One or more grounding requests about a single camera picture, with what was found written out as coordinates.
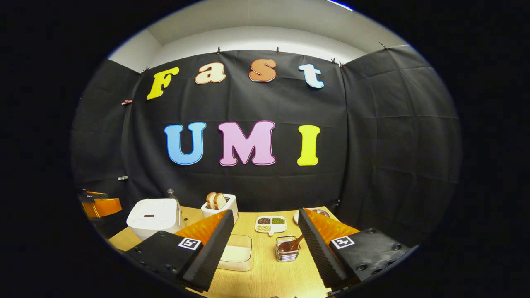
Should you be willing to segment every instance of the white ceiling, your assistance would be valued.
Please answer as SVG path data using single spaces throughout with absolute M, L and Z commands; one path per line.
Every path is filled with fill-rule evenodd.
M 379 42 L 387 47 L 407 44 L 371 19 L 326 0 L 205 0 L 169 15 L 148 30 L 164 46 L 197 33 L 244 26 L 307 31 L 367 53 L 380 50 Z

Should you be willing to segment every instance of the seeds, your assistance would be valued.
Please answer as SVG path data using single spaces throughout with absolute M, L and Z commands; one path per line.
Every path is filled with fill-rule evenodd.
M 285 223 L 285 221 L 284 221 L 283 218 L 274 217 L 274 218 L 272 219 L 272 223 L 273 223 L 273 224 L 282 224 L 282 223 Z
M 258 223 L 259 224 L 270 224 L 270 218 L 268 217 L 260 218 L 258 219 Z
M 257 229 L 260 232 L 269 232 L 270 231 L 270 226 L 268 226 L 268 225 L 259 225 L 257 227 Z

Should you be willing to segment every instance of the wooden table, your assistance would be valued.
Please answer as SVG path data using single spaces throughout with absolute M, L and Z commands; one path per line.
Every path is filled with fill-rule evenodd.
M 326 207 L 325 210 L 331 218 L 338 220 Z M 294 221 L 296 211 L 283 212 L 239 212 L 239 218 L 234 225 L 232 234 L 248 235 L 252 238 L 252 253 L 254 264 L 249 271 L 232 271 L 217 269 L 208 292 L 198 293 L 206 297 L 259 297 L 270 298 L 318 298 L 326 297 L 331 290 L 326 288 L 320 279 L 319 272 L 305 239 L 300 242 L 301 250 L 298 258 L 291 262 L 278 262 L 276 260 L 276 237 L 283 235 L 302 235 L 300 228 Z M 254 224 L 259 216 L 279 215 L 287 220 L 287 230 L 269 236 L 267 233 L 258 233 Z M 193 224 L 203 219 L 202 212 L 197 208 L 182 206 L 182 216 L 188 218 L 186 225 Z M 127 227 L 111 239 L 116 248 L 123 251 L 129 250 L 141 242 L 140 238 Z

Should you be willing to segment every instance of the wooden spoon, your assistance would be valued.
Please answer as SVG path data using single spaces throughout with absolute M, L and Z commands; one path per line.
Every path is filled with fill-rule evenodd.
M 278 251 L 279 252 L 287 252 L 287 251 L 296 250 L 296 248 L 298 247 L 298 244 L 300 243 L 300 241 L 303 238 L 304 238 L 304 235 L 298 237 L 298 239 L 296 239 L 296 240 L 283 242 L 282 244 L 280 244 L 278 246 Z

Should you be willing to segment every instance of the bread slice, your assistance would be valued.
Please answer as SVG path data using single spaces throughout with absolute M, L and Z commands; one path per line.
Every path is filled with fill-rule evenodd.
M 207 208 L 215 209 L 214 197 L 215 197 L 216 194 L 217 193 L 215 193 L 215 192 L 210 192 L 206 196 L 206 207 Z
M 221 210 L 226 204 L 225 196 L 223 196 L 223 194 L 216 194 L 214 197 L 214 204 L 216 210 Z

